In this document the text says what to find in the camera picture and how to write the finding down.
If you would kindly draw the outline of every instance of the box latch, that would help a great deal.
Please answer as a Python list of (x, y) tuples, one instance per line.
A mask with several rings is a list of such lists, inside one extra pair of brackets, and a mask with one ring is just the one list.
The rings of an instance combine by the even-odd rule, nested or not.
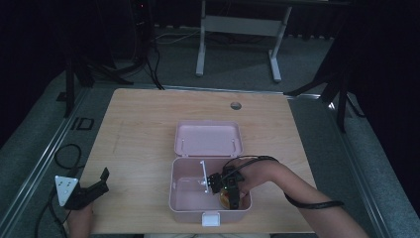
[(201, 221), (203, 226), (220, 226), (220, 214), (217, 211), (205, 211)]

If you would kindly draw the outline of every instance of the human arm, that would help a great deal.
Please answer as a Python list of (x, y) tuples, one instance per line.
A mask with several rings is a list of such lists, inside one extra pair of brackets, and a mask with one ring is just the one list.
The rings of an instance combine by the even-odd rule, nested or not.
[(93, 203), (81, 208), (71, 210), (67, 218), (70, 238), (88, 238), (93, 225)]
[[(238, 167), (248, 160), (235, 160), (232, 164)], [(259, 161), (242, 168), (240, 173), (245, 178), (240, 184), (241, 194), (247, 194), (253, 187), (272, 181), (298, 202), (312, 204), (331, 201), (327, 195), (278, 162)], [(342, 207), (298, 209), (319, 237), (368, 237), (363, 228)]]

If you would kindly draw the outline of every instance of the white table frame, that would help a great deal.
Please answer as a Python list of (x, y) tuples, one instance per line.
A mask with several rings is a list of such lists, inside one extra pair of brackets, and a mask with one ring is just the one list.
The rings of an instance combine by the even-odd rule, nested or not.
[(268, 51), (268, 58), (271, 65), (273, 80), (280, 82), (281, 75), (278, 67), (277, 54), (287, 27), (287, 21), (290, 16), (291, 9), (292, 7), (286, 8), (282, 21), (212, 16), (206, 14), (206, 0), (202, 0), (200, 48), (198, 50), (197, 68), (195, 74), (197, 76), (203, 76), (204, 74), (206, 32), (246, 34), (276, 37), (274, 48)]

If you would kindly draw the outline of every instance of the black wire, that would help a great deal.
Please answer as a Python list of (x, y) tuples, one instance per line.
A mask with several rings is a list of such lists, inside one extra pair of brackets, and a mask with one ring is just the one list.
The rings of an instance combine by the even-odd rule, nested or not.
[(220, 182), (224, 182), (224, 180), (225, 180), (225, 179), (227, 179), (227, 178), (228, 178), (229, 176), (231, 176), (232, 174), (234, 174), (234, 173), (238, 172), (241, 168), (246, 167), (246, 166), (249, 166), (249, 165), (251, 165), (251, 164), (253, 164), (253, 163), (255, 163), (255, 162), (259, 162), (259, 161), (276, 161), (276, 162), (278, 162), (278, 160), (276, 160), (275, 158), (270, 157), (270, 156), (258, 156), (258, 157), (256, 157), (255, 159), (250, 160), (250, 161), (248, 161), (248, 162), (244, 163), (243, 165), (240, 165), (240, 166), (236, 167), (236, 168), (235, 168), (234, 170), (232, 170), (230, 173), (228, 173), (227, 175), (223, 176), (223, 177), (220, 179)]
[(234, 158), (234, 159), (232, 159), (232, 160), (230, 160), (230, 161), (228, 161), (224, 166), (223, 166), (223, 168), (225, 168), (229, 163), (231, 163), (231, 162), (233, 162), (234, 160), (237, 160), (237, 159), (241, 159), (241, 158), (256, 158), (257, 156), (238, 156), (238, 157), (236, 157), (236, 158)]
[(158, 81), (158, 64), (160, 62), (160, 52), (158, 51), (157, 47), (155, 47), (155, 52), (157, 53), (157, 64), (155, 65), (155, 79), (156, 79), (157, 83), (159, 84), (161, 90), (164, 90), (163, 86)]
[(149, 62), (149, 59), (148, 58), (146, 58), (146, 63), (148, 65), (149, 71), (151, 72), (151, 74), (149, 74), (149, 76), (152, 78), (152, 81), (154, 82), (155, 86), (159, 90), (164, 90), (164, 88), (160, 85), (160, 83), (158, 82), (158, 80), (155, 78), (156, 73), (152, 69), (151, 63)]
[(286, 193), (284, 194), (286, 199), (297, 208), (303, 208), (303, 209), (325, 209), (335, 206), (343, 206), (344, 202), (339, 200), (332, 200), (332, 201), (326, 201), (326, 202), (319, 202), (319, 203), (302, 203), (299, 201), (294, 200), (290, 196), (288, 196)]
[[(72, 167), (64, 166), (58, 160), (58, 154), (61, 152), (61, 150), (64, 149), (64, 148), (68, 148), (68, 147), (74, 147), (74, 148), (76, 148), (77, 149), (77, 153), (78, 153), (78, 155), (76, 157), (76, 161), (75, 161), (75, 163), (73, 164)], [(53, 158), (54, 158), (55, 163), (60, 168), (63, 168), (63, 169), (66, 169), (66, 170), (70, 170), (69, 175), (70, 174), (75, 175), (77, 173), (78, 169), (84, 168), (84, 166), (79, 166), (78, 165), (79, 162), (80, 162), (80, 159), (81, 159), (81, 149), (80, 149), (79, 146), (77, 146), (75, 144), (67, 144), (65, 146), (62, 146), (62, 147), (58, 148), (58, 150), (55, 151), (55, 153), (53, 155)], [(41, 220), (43, 219), (43, 216), (44, 216), (47, 208), (50, 211), (50, 214), (52, 216), (53, 222), (58, 226), (58, 228), (59, 228), (62, 236), (65, 237), (65, 238), (67, 237), (67, 233), (65, 231), (65, 228), (63, 226), (63, 223), (67, 220), (67, 218), (68, 218), (68, 216), (69, 216), (69, 214), (70, 214), (71, 211), (66, 215), (66, 217), (65, 217), (65, 219), (63, 221), (60, 221), (59, 218), (58, 218), (58, 216), (56, 215), (54, 209), (53, 209), (53, 198), (55, 196), (56, 196), (56, 188), (55, 188), (55, 185), (54, 185), (52, 187), (52, 190), (50, 191), (49, 200), (46, 203), (46, 205), (43, 207), (43, 209), (42, 209), (42, 211), (41, 211), (41, 213), (40, 213), (40, 215), (39, 215), (39, 217), (37, 219), (36, 226), (35, 226), (35, 237), (36, 238), (38, 238), (38, 233), (39, 233), (39, 230), (40, 230)]]
[[(76, 149), (77, 149), (78, 156), (77, 156), (76, 162), (74, 163), (74, 165), (73, 165), (72, 167), (67, 167), (67, 166), (64, 166), (62, 163), (60, 163), (60, 162), (58, 161), (58, 154), (59, 154), (59, 152), (60, 152), (62, 149), (67, 148), (67, 147), (74, 147), (74, 148), (76, 148)], [(53, 159), (54, 159), (55, 163), (56, 163), (59, 167), (61, 167), (61, 168), (63, 168), (63, 169), (66, 169), (66, 170), (72, 170), (72, 169), (75, 169), (75, 168), (78, 168), (78, 169), (84, 168), (84, 166), (79, 166), (79, 167), (77, 166), (77, 165), (79, 164), (79, 162), (80, 162), (80, 159), (81, 159), (81, 149), (80, 149), (80, 147), (79, 147), (79, 146), (77, 146), (77, 145), (75, 145), (75, 144), (67, 144), (67, 145), (65, 145), (65, 146), (63, 146), (63, 147), (60, 147), (60, 148), (59, 148), (58, 150), (56, 150), (56, 152), (54, 153), (54, 155), (53, 155)]]

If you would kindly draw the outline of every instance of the electronic device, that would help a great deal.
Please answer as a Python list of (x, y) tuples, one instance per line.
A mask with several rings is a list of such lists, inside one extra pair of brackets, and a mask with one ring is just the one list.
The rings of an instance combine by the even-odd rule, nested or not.
[(99, 196), (109, 191), (106, 180), (109, 171), (104, 169), (100, 181), (96, 184), (83, 188), (77, 178), (55, 177), (55, 187), (58, 195), (58, 203), (68, 210), (80, 210)]
[(207, 178), (207, 183), (211, 187), (213, 194), (220, 194), (221, 204), (231, 210), (236, 210), (240, 206), (239, 181), (244, 177), (235, 169), (235, 167), (224, 167), (222, 174), (213, 174)]

